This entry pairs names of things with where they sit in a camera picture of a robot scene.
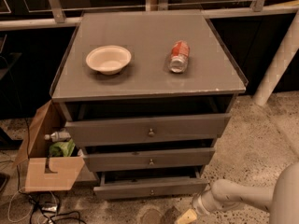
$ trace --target electrical cord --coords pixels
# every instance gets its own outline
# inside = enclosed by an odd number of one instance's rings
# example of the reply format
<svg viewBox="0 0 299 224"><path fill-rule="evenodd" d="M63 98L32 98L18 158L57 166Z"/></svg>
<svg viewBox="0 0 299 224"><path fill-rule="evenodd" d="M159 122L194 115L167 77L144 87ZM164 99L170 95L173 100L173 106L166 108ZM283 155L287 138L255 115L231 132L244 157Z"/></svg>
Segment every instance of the electrical cord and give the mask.
<svg viewBox="0 0 299 224"><path fill-rule="evenodd" d="M2 154L4 154L4 155L6 155L6 156L8 156L9 157L9 160L7 160L7 161L0 161L0 164L4 164L4 166L5 167L2 167L1 169L0 169L0 171L2 171L2 170L4 170L4 169L6 169L7 167L8 167L8 165L10 164L10 163L12 163L13 162L13 160L11 159L11 157L7 154L7 153L5 153L5 152L3 152L3 151L0 151Z"/></svg>
<svg viewBox="0 0 299 224"><path fill-rule="evenodd" d="M10 75L10 77L11 77L11 80L12 80L12 82L13 82L15 91L16 91L16 93L17 93L17 98L18 98L18 103L19 103L19 106L20 106L20 110L23 111L23 107L22 107L22 105L21 105L21 99L20 99L20 96L19 96L19 92L18 92L18 89L17 89L17 85L16 85L15 80L14 80L14 78L13 78L13 76L12 76L12 74L11 74L11 71L10 71L10 69L9 69L9 65L8 65L7 59L6 59L5 57L3 57L3 56L0 56L0 58L2 58L2 59L5 61L6 65L7 65L7 69L8 69L9 75ZM27 136L28 136L28 140L27 140L26 151L27 151L27 158L28 158L28 160L29 160L30 127L29 127L28 119L27 119L27 118L24 118L24 121L25 121L25 123L26 123L26 127L27 127ZM0 163L4 163L4 162L13 162L13 161L12 161L12 160L10 160L10 161L1 161ZM28 193L24 193L24 192L22 192L22 190L23 190L24 188L21 188L21 189L20 189L20 180L21 180L21 178L20 178L20 165L17 165L17 173L18 173L18 191L12 196L12 198L11 198L11 200L10 200L10 202L9 202L9 207L8 207L8 211L7 211L7 217L8 217L8 220L9 220L10 222L17 223L17 222L20 222L20 221L25 220L27 217L30 216L29 222L30 222L30 224L31 224L31 223L32 223L33 213L34 213L36 210L39 210L40 213L41 213L41 215L40 215L40 216L38 217L38 219L37 219L37 223L38 223L38 224L40 224L40 223L39 223L39 219L40 219L41 217L44 217L45 219L47 219L47 220L48 220L48 223L51 223L51 224L56 224L56 222L59 222L59 221L62 221L62 220L67 220L67 219L77 220L79 224L80 224L80 223L86 224L86 222L85 222L84 220L81 219L81 217L80 217L80 212L78 212L78 211L73 211L73 212L69 212L69 213L62 213L62 214L58 214L58 213L57 213L58 211L56 211L55 215L53 215L53 216L48 217L47 215L45 215L45 212L42 210L42 207L41 207L41 205L40 205L40 203L39 203L39 197L40 197L39 195L40 195L40 194L38 195L38 199L36 200L35 198L33 198L32 195L30 195L30 194L28 194ZM28 214L27 214L25 217L22 217L21 219L18 219L18 220L12 220L12 219L10 218L11 204L12 204L12 200L15 198L15 196L16 196L18 193L19 193L19 194L22 194L22 195L25 195L25 196L27 196L27 197L29 198L28 201L29 201L29 204L32 205L32 208L31 208L31 210L28 212ZM58 198L58 197L55 197L55 195L54 195L51 191L50 191L50 194L52 195L55 204L58 205L58 204L60 203L60 201L57 203L57 202L56 202L56 198L57 198L58 200L59 200L59 198ZM71 214L74 214L74 213L78 214L78 217L62 217L62 216L68 216L68 215L71 215Z"/></svg>
<svg viewBox="0 0 299 224"><path fill-rule="evenodd" d="M29 217L29 215L30 215L30 214L32 213L32 211L34 210L34 207L32 206L31 209L29 210L28 214L27 214L25 217L22 217L22 218L20 218L20 219L18 219L18 220L12 220L12 219L10 218L10 209L11 209L12 201L13 201L13 199L15 198L15 196L16 196L17 194L20 193L20 191L21 191L22 189L20 189L20 190L18 190L17 192L15 192L15 194L12 196L12 198L10 199L10 202L9 202L9 207L8 207L8 211L7 211L7 217L8 217L8 220L9 220L10 222L13 222L13 223L17 223L17 222L20 222L20 221L25 220L26 218Z"/></svg>

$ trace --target cable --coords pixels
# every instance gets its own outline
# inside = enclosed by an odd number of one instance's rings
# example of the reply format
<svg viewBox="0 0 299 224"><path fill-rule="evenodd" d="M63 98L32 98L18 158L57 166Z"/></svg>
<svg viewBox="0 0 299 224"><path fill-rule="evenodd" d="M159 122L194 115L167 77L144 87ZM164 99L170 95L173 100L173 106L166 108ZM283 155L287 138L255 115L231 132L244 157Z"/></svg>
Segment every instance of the cable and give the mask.
<svg viewBox="0 0 299 224"><path fill-rule="evenodd" d="M16 196L18 193L21 192L22 189L24 189L24 188L21 188L20 190L18 190L17 192L15 192L15 194L13 194L13 196L12 196L10 202L9 202L9 207L8 207L8 211L7 211L7 217L8 217L8 220L9 220L10 222L13 222L13 223L17 223L17 222L20 222L20 221L22 221L22 220L28 218L29 215L31 214L31 212L34 210L34 207L32 206L31 209L29 210L28 214L27 214L25 217L22 217L21 219L18 219L18 220L12 220L12 219L10 218L10 209L11 209L11 203L12 203L12 200L15 198L15 196Z"/></svg>
<svg viewBox="0 0 299 224"><path fill-rule="evenodd" d="M21 189L24 189L24 188L20 188L20 170L19 170L19 165L17 165L17 173L18 173L18 192L19 194L24 194L23 192L21 192Z"/></svg>
<svg viewBox="0 0 299 224"><path fill-rule="evenodd" d="M81 216L80 216L80 212L79 211L72 211L72 212L69 212L69 213L63 213L63 214L58 214L56 217L59 217L59 216L67 216L67 215L71 215L71 214L78 214L78 217L62 217L62 218L59 218L59 219L55 219L54 220L54 223L58 222L58 221L61 221L61 220L67 220L67 219L74 219L74 220L77 220L78 223L84 223L84 224L87 224L84 220L81 219Z"/></svg>
<svg viewBox="0 0 299 224"><path fill-rule="evenodd" d="M4 164L4 167L0 169L0 171L5 170L10 163L13 161L0 161L0 164Z"/></svg>
<svg viewBox="0 0 299 224"><path fill-rule="evenodd" d="M10 157L9 154L7 154L6 152L4 152L4 151L2 151L2 150L0 150L0 153L2 153L3 155L6 155L6 156L9 156L9 157Z"/></svg>
<svg viewBox="0 0 299 224"><path fill-rule="evenodd" d="M38 223L38 224L40 224L40 221L39 221L39 220L40 220L41 217L44 217L45 220L47 220L49 223L55 223L55 221L53 220L53 218L56 217L56 216L58 216L58 210L56 210L55 215L50 216L50 217L47 216L47 215L45 214L46 211L43 210L42 205L40 204L40 197L41 197L41 195L43 195L43 193L41 193L41 194L38 193L37 198L33 198L33 197L31 197L31 198L29 199L29 203L31 203L31 204L34 206L33 212L31 213L31 216L30 216L30 221L29 221L29 223L30 223L30 224L32 223L32 217L33 217L33 214L34 214L34 212L35 212L36 210L39 210L40 213L41 213L41 215L40 215L40 216L38 217L38 219L37 219L37 223ZM58 204L60 203L59 198L56 197L51 191L50 191L50 195L52 196L53 201L55 202L56 206L58 207Z"/></svg>
<svg viewBox="0 0 299 224"><path fill-rule="evenodd" d="M29 160L29 145L30 145L30 128L29 128L29 123L28 123L28 119L24 118L25 123L26 123L26 127L27 127L27 136L28 136L28 141L27 141L27 158Z"/></svg>

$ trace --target bottle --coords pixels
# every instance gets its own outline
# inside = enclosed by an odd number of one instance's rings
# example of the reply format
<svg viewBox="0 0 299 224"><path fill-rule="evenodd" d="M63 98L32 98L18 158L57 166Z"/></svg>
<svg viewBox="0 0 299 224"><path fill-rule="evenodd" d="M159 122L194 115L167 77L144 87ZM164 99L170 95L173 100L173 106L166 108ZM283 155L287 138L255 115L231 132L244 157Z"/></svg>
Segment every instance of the bottle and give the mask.
<svg viewBox="0 0 299 224"><path fill-rule="evenodd" d="M52 142L65 141L69 139L71 139L71 135L67 131L59 131L45 135L45 140L50 140Z"/></svg>
<svg viewBox="0 0 299 224"><path fill-rule="evenodd" d="M168 68L174 73L183 73L187 69L190 48L185 41L176 42L171 50Z"/></svg>

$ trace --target open cardboard box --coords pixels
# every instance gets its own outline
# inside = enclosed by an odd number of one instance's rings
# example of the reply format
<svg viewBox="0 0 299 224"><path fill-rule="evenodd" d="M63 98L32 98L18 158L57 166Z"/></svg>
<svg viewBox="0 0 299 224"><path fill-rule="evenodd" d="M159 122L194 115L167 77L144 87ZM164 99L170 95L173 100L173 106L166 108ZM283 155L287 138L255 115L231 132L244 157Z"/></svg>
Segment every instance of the open cardboard box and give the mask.
<svg viewBox="0 0 299 224"><path fill-rule="evenodd" d="M47 159L50 143L44 139L45 134L60 130L64 124L65 120L52 101L37 109L29 128L29 137L24 137L13 163L16 167L29 158L24 187L26 192L72 189L84 160L81 157Z"/></svg>

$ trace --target black wall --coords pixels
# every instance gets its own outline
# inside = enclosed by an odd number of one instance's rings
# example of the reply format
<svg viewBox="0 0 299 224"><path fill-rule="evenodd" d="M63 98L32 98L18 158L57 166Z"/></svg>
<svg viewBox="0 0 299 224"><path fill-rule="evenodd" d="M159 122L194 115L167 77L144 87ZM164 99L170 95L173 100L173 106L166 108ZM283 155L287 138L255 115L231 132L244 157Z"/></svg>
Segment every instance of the black wall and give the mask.
<svg viewBox="0 0 299 224"><path fill-rule="evenodd" d="M0 119L32 117L50 99L50 85L75 28L6 32L21 58L0 80Z"/></svg>
<svg viewBox="0 0 299 224"><path fill-rule="evenodd" d="M255 93L294 15L211 20L249 81L246 94ZM298 66L298 59L294 59L276 91L299 91L299 82L296 82L299 78Z"/></svg>

